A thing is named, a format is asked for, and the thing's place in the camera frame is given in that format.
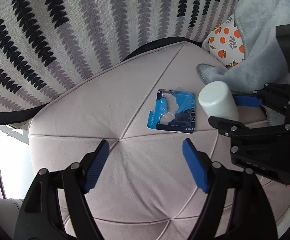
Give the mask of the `light blue fleece blanket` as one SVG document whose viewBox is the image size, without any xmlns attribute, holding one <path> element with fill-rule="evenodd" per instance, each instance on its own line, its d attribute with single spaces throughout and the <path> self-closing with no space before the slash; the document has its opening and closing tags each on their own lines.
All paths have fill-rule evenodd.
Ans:
<svg viewBox="0 0 290 240">
<path fill-rule="evenodd" d="M 290 85 L 288 65 L 276 39 L 276 27 L 290 24 L 290 0 L 240 0 L 233 14 L 242 35 L 245 59 L 228 70 L 197 66 L 204 83 L 223 81 L 234 92 L 252 93 L 266 83 Z"/>
</svg>

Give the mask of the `white plastic bottle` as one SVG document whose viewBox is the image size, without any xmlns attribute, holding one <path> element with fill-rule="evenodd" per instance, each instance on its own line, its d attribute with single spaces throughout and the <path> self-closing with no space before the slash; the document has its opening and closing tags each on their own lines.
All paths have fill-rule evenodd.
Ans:
<svg viewBox="0 0 290 240">
<path fill-rule="evenodd" d="M 239 112 L 228 85 L 214 81 L 206 85 L 198 95 L 198 102 L 208 117 L 239 120 Z"/>
</svg>

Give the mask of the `patterned white black blanket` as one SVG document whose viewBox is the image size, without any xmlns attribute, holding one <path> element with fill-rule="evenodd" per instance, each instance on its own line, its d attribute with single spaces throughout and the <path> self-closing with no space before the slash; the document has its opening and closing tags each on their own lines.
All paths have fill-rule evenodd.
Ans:
<svg viewBox="0 0 290 240">
<path fill-rule="evenodd" d="M 0 0 L 0 125 L 141 54 L 201 44 L 239 0 Z"/>
</svg>

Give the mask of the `pink quilted ottoman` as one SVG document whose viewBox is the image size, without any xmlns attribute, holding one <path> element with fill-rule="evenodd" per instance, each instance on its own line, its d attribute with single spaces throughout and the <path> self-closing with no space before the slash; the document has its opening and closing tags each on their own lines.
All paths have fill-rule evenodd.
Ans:
<svg viewBox="0 0 290 240">
<path fill-rule="evenodd" d="M 206 195 L 197 188 L 182 142 L 231 169 L 230 140 L 218 134 L 200 106 L 191 134 L 147 126 L 160 89 L 198 94 L 200 63 L 218 66 L 189 42 L 139 55 L 63 94 L 30 122 L 33 169 L 63 170 L 105 139 L 110 155 L 86 196 L 105 239 L 187 239 Z"/>
</svg>

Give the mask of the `orange print pillow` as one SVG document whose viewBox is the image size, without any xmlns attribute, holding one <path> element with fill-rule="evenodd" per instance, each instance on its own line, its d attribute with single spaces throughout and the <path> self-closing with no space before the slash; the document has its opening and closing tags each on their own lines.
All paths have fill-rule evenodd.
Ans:
<svg viewBox="0 0 290 240">
<path fill-rule="evenodd" d="M 245 60 L 243 40 L 234 21 L 234 15 L 208 34 L 202 43 L 202 49 L 209 52 L 227 69 Z"/>
</svg>

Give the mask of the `grey round trash bin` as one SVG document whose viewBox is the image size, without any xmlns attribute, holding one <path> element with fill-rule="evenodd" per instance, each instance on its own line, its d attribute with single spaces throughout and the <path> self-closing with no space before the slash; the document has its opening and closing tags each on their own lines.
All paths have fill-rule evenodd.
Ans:
<svg viewBox="0 0 290 240">
<path fill-rule="evenodd" d="M 0 198 L 0 237 L 14 239 L 14 231 L 23 199 Z"/>
</svg>

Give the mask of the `blue blister card package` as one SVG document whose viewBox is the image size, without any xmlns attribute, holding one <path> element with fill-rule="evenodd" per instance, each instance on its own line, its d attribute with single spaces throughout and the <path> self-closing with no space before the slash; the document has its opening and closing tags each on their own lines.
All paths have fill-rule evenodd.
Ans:
<svg viewBox="0 0 290 240">
<path fill-rule="evenodd" d="M 147 127 L 160 131 L 195 131 L 195 94 L 178 87 L 159 89 L 154 110 L 149 112 Z"/>
</svg>

